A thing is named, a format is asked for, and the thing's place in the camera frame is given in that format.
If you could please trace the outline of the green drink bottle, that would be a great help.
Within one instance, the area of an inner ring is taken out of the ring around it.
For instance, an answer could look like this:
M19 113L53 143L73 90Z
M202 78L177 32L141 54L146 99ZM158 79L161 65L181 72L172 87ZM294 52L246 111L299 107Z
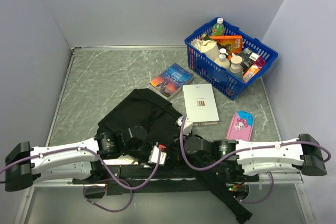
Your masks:
M225 32L223 18L217 18L217 22L212 26L212 36L223 36Z

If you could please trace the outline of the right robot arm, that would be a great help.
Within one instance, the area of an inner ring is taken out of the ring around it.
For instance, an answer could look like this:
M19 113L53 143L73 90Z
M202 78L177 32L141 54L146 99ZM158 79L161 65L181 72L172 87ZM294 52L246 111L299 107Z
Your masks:
M265 172L299 170L305 176L325 176L331 154L310 134L280 142L217 140L179 136L181 153L193 170L226 169L235 181Z

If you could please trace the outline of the black box with barcode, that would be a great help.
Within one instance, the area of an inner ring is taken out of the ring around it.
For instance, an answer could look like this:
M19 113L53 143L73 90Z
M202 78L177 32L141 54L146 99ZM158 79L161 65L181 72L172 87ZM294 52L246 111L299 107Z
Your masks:
M244 48L241 52L238 53L238 56L242 58L240 65L243 73L245 73L250 68L250 66L255 63L252 59L250 59L252 53L253 51L251 51L248 47Z

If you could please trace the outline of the cream pump bottle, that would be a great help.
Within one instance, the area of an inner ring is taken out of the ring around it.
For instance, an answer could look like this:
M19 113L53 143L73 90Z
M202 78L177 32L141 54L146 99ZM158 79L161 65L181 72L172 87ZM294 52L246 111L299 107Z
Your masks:
M224 69L228 70L230 68L230 61L227 57L228 57L228 53L227 53L226 49L221 48L219 50L219 56L215 59L214 62L218 66L223 67Z

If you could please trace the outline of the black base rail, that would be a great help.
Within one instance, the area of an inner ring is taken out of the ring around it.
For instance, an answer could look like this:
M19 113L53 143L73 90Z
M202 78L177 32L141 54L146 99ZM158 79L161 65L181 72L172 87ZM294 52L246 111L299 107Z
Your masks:
M153 168L147 165L108 165L108 168L119 180L126 181L130 187L136 187L145 182L153 172ZM138 193L171 193L171 192L192 192L210 191L216 196L232 196L229 190L232 186L242 188L248 183L259 182L259 176L246 176L234 168L229 173L227 165L219 165L213 170L198 172L182 164L175 168L166 170L159 167L150 181L137 189ZM121 187L111 177L100 161L91 163L90 176L86 179L73 179L73 184L107 185L107 195L120 195L128 193L129 190Z

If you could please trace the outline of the blue plastic basket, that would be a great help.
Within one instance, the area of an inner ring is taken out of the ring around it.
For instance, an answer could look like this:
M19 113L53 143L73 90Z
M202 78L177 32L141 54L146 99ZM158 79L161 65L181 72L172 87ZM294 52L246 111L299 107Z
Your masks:
M217 22L217 18L212 19L206 24L203 24L191 35L185 38L184 42L187 46L188 67L197 75L206 80L208 83L220 91L223 95L231 100L235 100L239 94L251 85L255 80L262 77L267 70L272 66L273 62L278 58L278 53L267 45L263 44L257 38L251 38L240 30L239 27L224 21L225 35L241 35L243 38L244 47L248 47L254 53L263 57L266 64L259 70L247 83L239 80L232 75L228 70L218 66L211 61L206 55L191 45L195 39L200 39L202 34L210 35L212 26Z

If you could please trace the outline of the beige cloth pouch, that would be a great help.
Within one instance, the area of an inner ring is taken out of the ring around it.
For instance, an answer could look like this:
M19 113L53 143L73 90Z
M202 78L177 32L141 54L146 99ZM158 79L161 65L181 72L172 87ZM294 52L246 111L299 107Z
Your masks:
M191 45L212 61L215 61L220 54L217 42L212 40L194 39L191 41Z

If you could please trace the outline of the pink pencil case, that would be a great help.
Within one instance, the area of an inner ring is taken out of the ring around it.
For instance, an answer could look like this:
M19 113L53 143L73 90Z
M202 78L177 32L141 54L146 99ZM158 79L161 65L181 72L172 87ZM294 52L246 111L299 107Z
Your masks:
M254 117L246 111L237 111L232 117L226 138L228 140L250 141Z

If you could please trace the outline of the beige lidded bottle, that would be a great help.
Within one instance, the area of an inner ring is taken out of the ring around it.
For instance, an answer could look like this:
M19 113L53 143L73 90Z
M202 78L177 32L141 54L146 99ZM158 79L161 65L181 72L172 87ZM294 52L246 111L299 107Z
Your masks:
M243 70L241 67L242 61L243 59L241 56L232 53L229 71L239 80L243 79Z

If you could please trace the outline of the orange small carton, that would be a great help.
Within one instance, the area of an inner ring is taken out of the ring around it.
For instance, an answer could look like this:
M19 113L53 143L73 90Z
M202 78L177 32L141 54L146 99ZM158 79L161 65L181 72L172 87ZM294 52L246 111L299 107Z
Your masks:
M244 73L242 81L248 83L250 79L259 72L261 67L259 65L253 64L250 68Z

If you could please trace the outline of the white notebook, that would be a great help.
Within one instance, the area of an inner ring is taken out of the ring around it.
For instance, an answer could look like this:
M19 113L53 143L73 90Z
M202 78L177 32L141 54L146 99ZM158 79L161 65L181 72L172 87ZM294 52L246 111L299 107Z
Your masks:
M183 85L186 116L194 126L217 124L219 115L211 84Z

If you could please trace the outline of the magenta small box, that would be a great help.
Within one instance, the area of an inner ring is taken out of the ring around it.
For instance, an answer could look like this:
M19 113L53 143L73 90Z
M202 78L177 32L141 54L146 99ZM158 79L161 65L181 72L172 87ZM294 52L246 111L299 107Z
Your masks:
M262 56L259 56L257 60L254 62L260 69L266 64L265 59Z

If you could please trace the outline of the Jane Eyre paperback book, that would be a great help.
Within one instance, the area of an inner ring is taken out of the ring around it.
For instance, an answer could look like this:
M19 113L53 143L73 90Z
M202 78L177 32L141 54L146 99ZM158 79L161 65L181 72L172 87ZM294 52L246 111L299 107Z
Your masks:
M183 85L189 84L193 78L192 73L174 63L152 79L149 85L157 94L166 100L170 100L181 90Z

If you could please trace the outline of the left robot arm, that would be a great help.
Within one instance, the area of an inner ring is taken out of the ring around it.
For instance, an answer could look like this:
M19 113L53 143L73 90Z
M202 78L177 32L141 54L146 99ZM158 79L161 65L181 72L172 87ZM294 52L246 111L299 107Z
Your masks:
M126 143L131 140L144 141L148 134L142 126L123 131L107 131L87 140L60 146L32 147L30 142L19 143L6 157L5 190L24 190L34 184L53 179L88 179L98 183L107 172L125 189L131 186L122 183L105 163L118 158Z

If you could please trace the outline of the black backpack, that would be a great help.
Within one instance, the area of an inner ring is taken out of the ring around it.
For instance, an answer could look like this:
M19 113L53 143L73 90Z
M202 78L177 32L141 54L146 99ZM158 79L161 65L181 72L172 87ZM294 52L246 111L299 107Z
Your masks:
M96 135L140 125L147 130L150 142L165 146L167 160L163 167L169 170L182 164L187 165L178 141L182 133L176 121L181 116L171 102L153 91L134 89L98 123ZM216 197L232 211L239 223L245 223L251 218L252 213L238 203L234 196Z

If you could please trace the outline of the orange snack box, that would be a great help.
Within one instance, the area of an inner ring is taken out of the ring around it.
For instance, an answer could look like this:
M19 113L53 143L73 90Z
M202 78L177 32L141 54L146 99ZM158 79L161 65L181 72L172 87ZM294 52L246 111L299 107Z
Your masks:
M228 53L239 53L242 51L244 43L241 35L210 36L211 40L217 42L221 48L225 48Z

